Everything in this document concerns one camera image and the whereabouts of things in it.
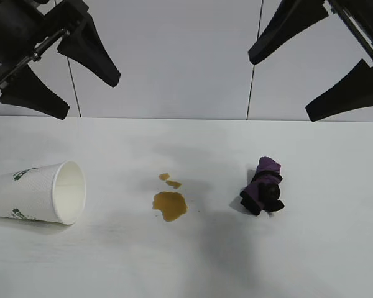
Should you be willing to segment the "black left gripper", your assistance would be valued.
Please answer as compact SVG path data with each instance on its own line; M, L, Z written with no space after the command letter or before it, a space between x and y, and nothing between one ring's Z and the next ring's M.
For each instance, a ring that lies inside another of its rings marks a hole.
M46 14L32 1L0 1L0 84L60 37L57 51L83 65L111 87L121 74L106 52L84 1L62 1ZM70 106L52 92L29 66L11 76L0 103L25 107L63 120Z

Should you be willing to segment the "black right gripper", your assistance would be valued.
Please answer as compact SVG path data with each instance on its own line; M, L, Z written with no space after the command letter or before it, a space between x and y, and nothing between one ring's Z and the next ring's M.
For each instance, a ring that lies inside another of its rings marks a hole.
M328 1L373 61L373 1ZM257 65L288 40L328 17L322 0L283 0L273 18L248 51ZM311 121L373 107L373 67L364 60L305 110Z

